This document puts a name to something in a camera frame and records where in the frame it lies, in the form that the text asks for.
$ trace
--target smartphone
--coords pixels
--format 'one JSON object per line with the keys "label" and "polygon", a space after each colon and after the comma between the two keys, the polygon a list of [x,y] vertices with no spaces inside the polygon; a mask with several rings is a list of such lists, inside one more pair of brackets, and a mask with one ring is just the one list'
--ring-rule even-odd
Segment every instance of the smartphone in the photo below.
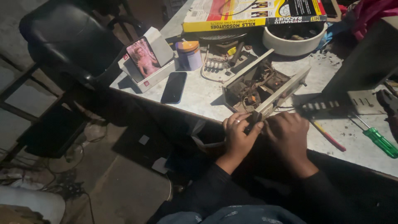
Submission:
{"label": "smartphone", "polygon": [[164,104],[178,104],[181,101],[186,79],[186,72],[170,73],[160,102]]}
{"label": "smartphone", "polygon": [[144,79],[160,69],[160,64],[146,37],[141,37],[126,50]]}

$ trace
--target fabric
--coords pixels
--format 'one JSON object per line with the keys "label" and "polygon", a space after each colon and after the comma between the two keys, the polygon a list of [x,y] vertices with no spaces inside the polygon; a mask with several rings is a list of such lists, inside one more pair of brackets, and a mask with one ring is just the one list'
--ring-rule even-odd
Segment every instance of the fabric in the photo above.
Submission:
{"label": "fabric", "polygon": [[273,205],[233,205],[222,208],[202,221],[195,212],[178,212],[162,218],[158,224],[270,223],[305,224],[299,217]]}
{"label": "fabric", "polygon": [[356,22],[352,33],[362,40],[368,29],[380,18],[398,16],[397,0],[361,0],[354,8]]}
{"label": "fabric", "polygon": [[[293,190],[289,196],[290,203],[286,205],[286,208],[306,222],[364,223],[361,215],[339,194],[321,171],[309,178],[297,180]],[[216,164],[213,164],[208,172],[189,186],[184,193],[176,196],[171,202],[163,202],[148,223],[157,223],[163,217],[167,217],[163,221],[172,220],[168,223],[177,222],[180,215],[184,217],[185,221],[196,220],[194,216],[198,216],[201,221],[210,218],[209,220],[213,220],[213,223],[217,223],[215,217],[225,214],[226,210],[224,209],[228,210],[225,207],[240,205],[254,206],[245,207],[241,213],[251,212],[251,209],[262,209],[262,212],[256,213],[256,217],[253,217],[255,220],[249,219],[246,223],[257,223],[256,221],[262,217],[287,218],[284,220],[292,220],[291,223],[302,223],[300,219],[290,219],[291,213],[287,210],[278,206],[266,205],[263,200],[250,196],[247,191],[233,183],[231,176]],[[283,212],[286,217],[279,216],[280,212]],[[239,217],[249,216],[250,214],[239,215]],[[232,221],[224,222],[224,219],[219,219],[218,223],[232,223]]]}

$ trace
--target phone on stand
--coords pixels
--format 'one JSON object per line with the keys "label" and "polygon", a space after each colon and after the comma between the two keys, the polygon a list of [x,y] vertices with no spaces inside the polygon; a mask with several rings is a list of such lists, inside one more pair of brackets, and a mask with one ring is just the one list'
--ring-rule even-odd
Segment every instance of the phone on stand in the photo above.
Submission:
{"label": "phone on stand", "polygon": [[164,104],[178,104],[181,101],[186,79],[186,72],[170,73],[160,102]]}

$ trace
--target pink cloth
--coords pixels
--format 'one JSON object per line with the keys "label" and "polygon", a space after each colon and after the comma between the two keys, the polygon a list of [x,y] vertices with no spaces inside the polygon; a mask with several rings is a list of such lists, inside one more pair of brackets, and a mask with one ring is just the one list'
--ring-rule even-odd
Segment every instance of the pink cloth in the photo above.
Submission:
{"label": "pink cloth", "polygon": [[361,0],[354,8],[357,18],[352,32],[362,40],[367,30],[380,18],[398,16],[398,0]]}

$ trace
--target black pipe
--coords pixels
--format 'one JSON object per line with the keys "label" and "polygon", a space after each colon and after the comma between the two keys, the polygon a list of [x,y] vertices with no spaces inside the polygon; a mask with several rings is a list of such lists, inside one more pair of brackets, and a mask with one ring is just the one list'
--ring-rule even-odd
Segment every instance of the black pipe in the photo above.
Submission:
{"label": "black pipe", "polygon": [[234,54],[234,56],[232,57],[232,59],[228,62],[229,66],[234,67],[236,64],[236,61],[238,60],[238,58],[240,58],[240,53],[242,52],[243,46],[245,45],[245,42],[241,42],[238,45],[238,48],[236,49],[236,52]]}

